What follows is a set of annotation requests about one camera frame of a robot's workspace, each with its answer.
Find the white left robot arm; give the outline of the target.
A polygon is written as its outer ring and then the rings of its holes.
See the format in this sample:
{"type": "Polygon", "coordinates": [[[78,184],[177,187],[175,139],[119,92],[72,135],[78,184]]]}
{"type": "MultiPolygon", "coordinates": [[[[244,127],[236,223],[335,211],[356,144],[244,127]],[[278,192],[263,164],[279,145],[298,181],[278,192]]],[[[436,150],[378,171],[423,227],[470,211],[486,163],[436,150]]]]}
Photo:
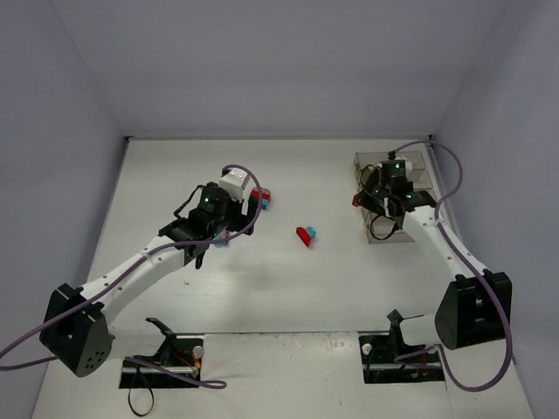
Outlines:
{"type": "Polygon", "coordinates": [[[51,295],[40,342],[74,375],[85,377],[110,357],[116,339],[110,327],[119,314],[159,280],[188,264],[200,269],[206,251],[232,237],[251,235],[261,210],[262,192],[250,195],[226,180],[195,189],[198,204],[187,216],[179,206],[173,220],[136,255],[79,287],[59,286],[51,295]]]}

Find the red rounded lego brick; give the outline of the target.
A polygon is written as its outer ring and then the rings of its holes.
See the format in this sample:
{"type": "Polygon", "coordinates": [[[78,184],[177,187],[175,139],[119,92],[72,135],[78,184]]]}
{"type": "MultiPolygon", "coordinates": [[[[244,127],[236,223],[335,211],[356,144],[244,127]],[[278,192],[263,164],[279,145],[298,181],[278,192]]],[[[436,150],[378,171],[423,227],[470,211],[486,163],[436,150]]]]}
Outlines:
{"type": "Polygon", "coordinates": [[[298,236],[298,238],[301,240],[301,242],[307,247],[309,248],[313,242],[313,240],[309,237],[309,235],[307,234],[306,227],[297,227],[296,228],[296,235],[298,236]]]}

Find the purple orange studded lego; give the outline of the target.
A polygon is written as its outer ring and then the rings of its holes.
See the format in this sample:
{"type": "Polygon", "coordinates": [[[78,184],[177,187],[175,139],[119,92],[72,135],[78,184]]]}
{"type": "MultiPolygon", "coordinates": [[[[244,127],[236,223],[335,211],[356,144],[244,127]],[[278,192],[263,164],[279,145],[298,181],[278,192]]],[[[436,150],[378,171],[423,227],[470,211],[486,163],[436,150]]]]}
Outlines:
{"type": "Polygon", "coordinates": [[[222,230],[218,235],[214,237],[215,240],[224,241],[229,240],[230,232],[228,230],[222,230]]]}

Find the small teal lego cube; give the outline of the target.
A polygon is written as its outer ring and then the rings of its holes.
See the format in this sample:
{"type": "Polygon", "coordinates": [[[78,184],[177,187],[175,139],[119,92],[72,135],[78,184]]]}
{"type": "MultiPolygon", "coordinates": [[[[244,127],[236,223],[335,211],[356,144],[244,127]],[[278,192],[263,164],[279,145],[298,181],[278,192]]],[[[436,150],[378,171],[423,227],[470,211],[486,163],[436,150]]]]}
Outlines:
{"type": "Polygon", "coordinates": [[[305,228],[305,230],[306,230],[307,234],[309,235],[309,237],[310,237],[312,240],[315,240],[315,238],[316,238],[316,231],[315,231],[315,229],[314,229],[312,226],[307,226],[307,227],[305,228]]]}

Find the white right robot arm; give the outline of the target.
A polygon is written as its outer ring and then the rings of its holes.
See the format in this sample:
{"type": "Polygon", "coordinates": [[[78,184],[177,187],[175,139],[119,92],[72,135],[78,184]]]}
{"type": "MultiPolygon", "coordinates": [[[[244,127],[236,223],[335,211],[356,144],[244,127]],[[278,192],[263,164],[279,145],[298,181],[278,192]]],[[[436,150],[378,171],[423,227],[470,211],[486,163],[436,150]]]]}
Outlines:
{"type": "Polygon", "coordinates": [[[419,245],[442,281],[434,314],[401,321],[409,346],[441,344],[449,350],[504,339],[510,319],[512,282],[492,272],[469,254],[445,220],[429,192],[415,190],[407,178],[406,161],[387,160],[372,169],[353,205],[394,222],[419,245]]]}

